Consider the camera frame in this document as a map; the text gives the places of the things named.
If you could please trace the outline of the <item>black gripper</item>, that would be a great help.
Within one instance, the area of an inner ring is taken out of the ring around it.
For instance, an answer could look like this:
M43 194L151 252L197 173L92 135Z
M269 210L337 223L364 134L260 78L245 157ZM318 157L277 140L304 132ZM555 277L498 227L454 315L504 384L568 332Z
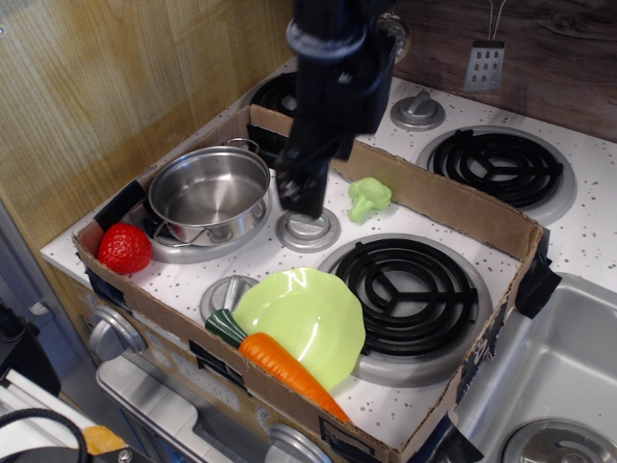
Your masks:
M287 141L275 161L283 209L317 218L322 214L329 164L349 158L357 128L351 103L317 109L299 106Z

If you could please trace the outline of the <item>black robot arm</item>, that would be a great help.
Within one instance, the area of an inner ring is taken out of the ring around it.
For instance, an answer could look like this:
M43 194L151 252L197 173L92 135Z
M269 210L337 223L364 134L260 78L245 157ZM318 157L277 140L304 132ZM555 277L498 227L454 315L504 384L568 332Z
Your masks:
M281 206L317 218L329 163L378 130L397 39L379 24L392 1L296 1L286 30L297 57L293 124L275 162Z

